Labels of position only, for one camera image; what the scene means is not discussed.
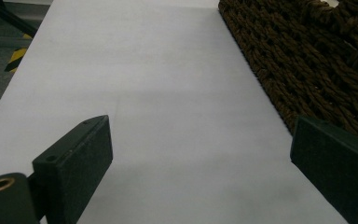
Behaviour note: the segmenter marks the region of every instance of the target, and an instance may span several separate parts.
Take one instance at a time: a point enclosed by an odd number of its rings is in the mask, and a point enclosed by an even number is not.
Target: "wicker basket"
[[[358,0],[221,0],[219,9],[291,132],[306,115],[358,135]]]

